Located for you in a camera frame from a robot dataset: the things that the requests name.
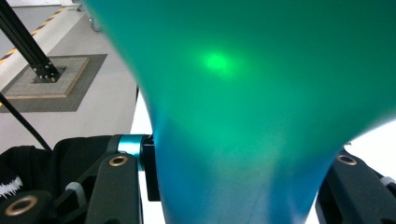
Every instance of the stretched fabric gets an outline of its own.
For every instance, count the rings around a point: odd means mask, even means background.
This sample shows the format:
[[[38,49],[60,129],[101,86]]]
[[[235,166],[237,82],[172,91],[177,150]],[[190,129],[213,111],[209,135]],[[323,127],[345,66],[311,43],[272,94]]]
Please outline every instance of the stretched fabric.
[[[302,223],[394,118],[396,1],[86,2],[147,100],[167,223]]]

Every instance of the floor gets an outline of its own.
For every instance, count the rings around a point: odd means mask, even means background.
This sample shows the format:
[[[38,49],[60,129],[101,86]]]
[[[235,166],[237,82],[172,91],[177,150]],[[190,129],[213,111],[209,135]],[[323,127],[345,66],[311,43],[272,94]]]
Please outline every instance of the floor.
[[[59,8],[16,7],[15,11],[32,32]],[[69,137],[131,131],[136,88],[134,79],[104,34],[91,28],[84,12],[76,11],[75,7],[64,8],[35,35],[35,39],[48,56],[107,54],[78,111],[23,113],[50,147]],[[0,55],[12,48],[12,44],[1,34]],[[23,64],[22,67],[27,64],[21,55],[14,53],[0,65],[1,89],[19,73],[19,63]],[[0,153],[14,146],[41,147],[9,113],[0,114],[0,143]]]

